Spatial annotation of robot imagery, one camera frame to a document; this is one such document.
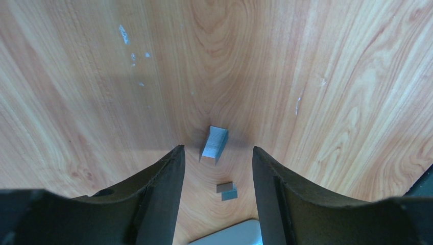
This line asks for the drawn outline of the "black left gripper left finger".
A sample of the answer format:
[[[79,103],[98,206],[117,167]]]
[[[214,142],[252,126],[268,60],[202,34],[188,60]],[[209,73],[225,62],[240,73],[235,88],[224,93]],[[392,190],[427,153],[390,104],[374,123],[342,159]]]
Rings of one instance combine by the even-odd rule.
[[[1,190],[1,244],[172,244],[185,173],[178,145],[92,196]]]

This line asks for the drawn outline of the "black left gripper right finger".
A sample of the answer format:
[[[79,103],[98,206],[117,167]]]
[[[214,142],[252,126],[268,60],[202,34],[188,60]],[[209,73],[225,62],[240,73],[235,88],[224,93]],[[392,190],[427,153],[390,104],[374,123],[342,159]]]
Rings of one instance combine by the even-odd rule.
[[[432,244],[432,198],[366,202],[328,190],[255,146],[254,190],[264,244]]]

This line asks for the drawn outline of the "light blue white stapler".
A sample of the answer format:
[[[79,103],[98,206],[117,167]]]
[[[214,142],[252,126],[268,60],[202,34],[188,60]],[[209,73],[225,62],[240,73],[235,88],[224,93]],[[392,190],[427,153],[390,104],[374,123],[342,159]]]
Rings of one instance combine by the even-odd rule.
[[[230,244],[263,244],[260,223],[250,219],[226,229],[220,230],[189,244],[195,245],[230,245]]]

